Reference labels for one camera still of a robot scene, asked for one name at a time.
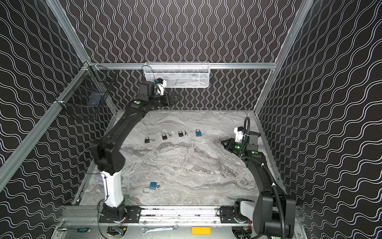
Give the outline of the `blue padlock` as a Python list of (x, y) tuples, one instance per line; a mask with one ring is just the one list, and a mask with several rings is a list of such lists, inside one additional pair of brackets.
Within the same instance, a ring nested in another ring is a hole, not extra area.
[(200, 129), (196, 129), (195, 133), (196, 133), (196, 137), (202, 136), (202, 132), (200, 131)]
[(161, 186), (157, 182), (151, 182), (148, 187), (143, 187), (142, 192), (148, 194), (149, 190), (160, 190)]

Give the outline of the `silver grey padlock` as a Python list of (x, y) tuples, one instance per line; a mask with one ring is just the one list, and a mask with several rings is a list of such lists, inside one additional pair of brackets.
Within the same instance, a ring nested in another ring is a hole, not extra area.
[(181, 130), (178, 131), (178, 136), (179, 137), (184, 137), (184, 136), (187, 136), (187, 135), (188, 135), (188, 133), (186, 131), (181, 131)]

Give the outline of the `dark padlock with keyring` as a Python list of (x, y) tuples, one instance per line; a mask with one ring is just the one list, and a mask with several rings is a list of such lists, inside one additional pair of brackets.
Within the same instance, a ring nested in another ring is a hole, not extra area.
[(163, 133), (162, 134), (162, 140), (167, 140), (168, 138), (173, 137), (170, 133)]

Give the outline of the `black padlock with key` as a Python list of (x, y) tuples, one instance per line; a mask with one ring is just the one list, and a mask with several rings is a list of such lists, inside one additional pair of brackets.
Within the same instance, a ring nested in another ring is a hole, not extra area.
[(150, 138), (150, 137), (145, 137), (145, 139), (144, 139), (144, 143), (146, 143), (146, 144), (149, 144), (149, 143), (151, 143), (151, 142), (155, 142), (156, 140), (154, 139), (154, 138)]

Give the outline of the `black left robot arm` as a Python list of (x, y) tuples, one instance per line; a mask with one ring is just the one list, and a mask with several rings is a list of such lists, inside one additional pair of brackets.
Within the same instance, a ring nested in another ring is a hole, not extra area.
[(140, 83), (137, 98), (127, 104), (124, 114), (112, 129), (92, 143), (92, 156), (102, 176), (105, 192), (101, 213), (113, 222), (122, 222), (126, 217), (121, 186), (125, 157), (120, 153), (121, 146), (147, 113), (175, 103), (174, 98), (165, 93), (166, 87), (167, 81), (161, 78)]

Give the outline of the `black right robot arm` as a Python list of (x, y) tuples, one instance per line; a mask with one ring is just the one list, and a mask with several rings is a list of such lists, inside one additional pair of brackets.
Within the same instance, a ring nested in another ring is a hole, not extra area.
[(251, 131), (240, 141), (235, 138), (221, 141), (225, 150), (244, 162), (259, 190), (256, 201), (238, 199), (234, 214), (240, 221), (250, 221), (250, 229), (256, 236), (291, 239), (294, 235), (296, 201), (277, 184), (265, 154), (259, 150), (259, 136), (259, 133)]

